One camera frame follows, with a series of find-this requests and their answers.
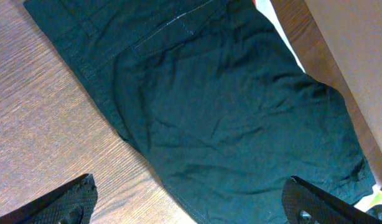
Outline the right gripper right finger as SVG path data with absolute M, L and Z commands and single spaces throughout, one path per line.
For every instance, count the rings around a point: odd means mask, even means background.
M 382 224 L 382 220 L 297 176 L 286 180 L 281 202 L 290 224 Z

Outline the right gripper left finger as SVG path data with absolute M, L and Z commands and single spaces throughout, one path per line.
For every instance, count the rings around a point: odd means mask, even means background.
M 93 176 L 83 174 L 1 216 L 0 224 L 89 224 L 97 200 Z

